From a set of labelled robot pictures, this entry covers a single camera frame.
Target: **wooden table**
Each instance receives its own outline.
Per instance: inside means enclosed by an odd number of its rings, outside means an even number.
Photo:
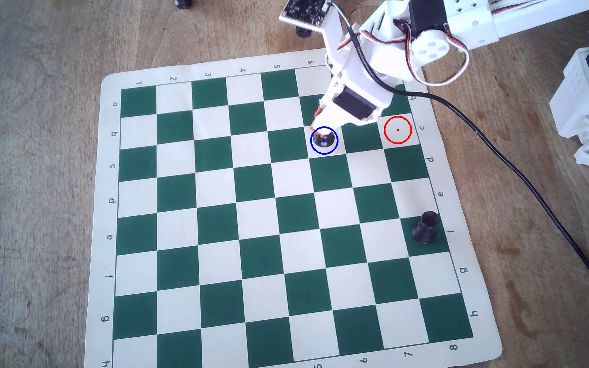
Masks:
[[[111,73],[320,48],[279,22],[284,1],[0,0],[0,367],[82,364],[97,113]],[[345,2],[348,13],[360,6]],[[374,8],[361,9],[367,14]],[[589,168],[548,102],[589,12],[472,53],[432,92],[472,117],[589,255]],[[439,80],[459,63],[426,70]],[[521,181],[434,106],[503,355],[482,366],[589,366],[589,274]]]

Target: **black chess piece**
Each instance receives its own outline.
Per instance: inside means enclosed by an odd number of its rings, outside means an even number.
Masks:
[[[433,211],[422,213],[421,220],[413,227],[413,239],[420,244],[429,244],[435,239],[435,227],[440,223],[440,216]]]
[[[301,38],[306,39],[309,38],[310,35],[313,34],[313,31],[311,31],[310,29],[306,29],[306,28],[302,28],[297,26],[297,28],[294,29],[294,32]]]
[[[192,6],[192,0],[174,0],[174,4],[179,9],[187,9]]]
[[[326,136],[320,136],[319,134],[313,134],[313,143],[318,147],[326,148],[331,146],[335,143],[335,135],[333,133],[329,133]]]

